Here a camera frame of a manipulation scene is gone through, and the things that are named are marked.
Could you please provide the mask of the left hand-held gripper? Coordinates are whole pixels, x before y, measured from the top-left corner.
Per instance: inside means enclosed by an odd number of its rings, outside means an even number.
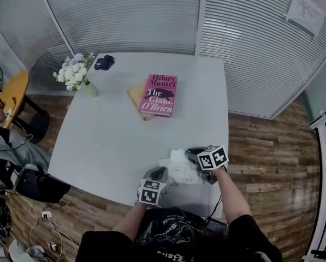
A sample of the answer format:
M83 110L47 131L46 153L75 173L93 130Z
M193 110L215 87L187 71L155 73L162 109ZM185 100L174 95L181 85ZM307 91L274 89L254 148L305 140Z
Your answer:
M167 193L168 169L164 166L148 170L138 187L138 201L158 206Z

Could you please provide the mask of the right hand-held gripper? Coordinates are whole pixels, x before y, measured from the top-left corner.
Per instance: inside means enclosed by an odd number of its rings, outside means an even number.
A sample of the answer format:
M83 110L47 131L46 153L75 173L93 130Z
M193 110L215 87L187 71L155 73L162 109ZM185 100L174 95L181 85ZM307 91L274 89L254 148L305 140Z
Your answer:
M212 171L224 169L228 163L228 155L224 146L192 147L185 151L188 160L197 165L197 172L207 183L213 185L217 180Z

